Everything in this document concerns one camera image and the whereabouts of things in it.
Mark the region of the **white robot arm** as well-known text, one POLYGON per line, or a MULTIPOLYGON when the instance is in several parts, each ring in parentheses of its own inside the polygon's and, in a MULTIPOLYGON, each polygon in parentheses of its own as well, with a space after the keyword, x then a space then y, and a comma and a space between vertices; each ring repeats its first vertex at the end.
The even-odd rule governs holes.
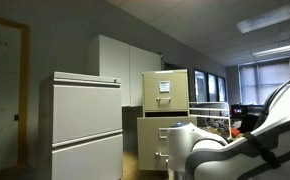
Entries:
POLYGON ((229 141, 189 122, 168 128, 168 169, 184 180, 249 180, 290 161, 290 80, 266 99, 252 131, 229 141))

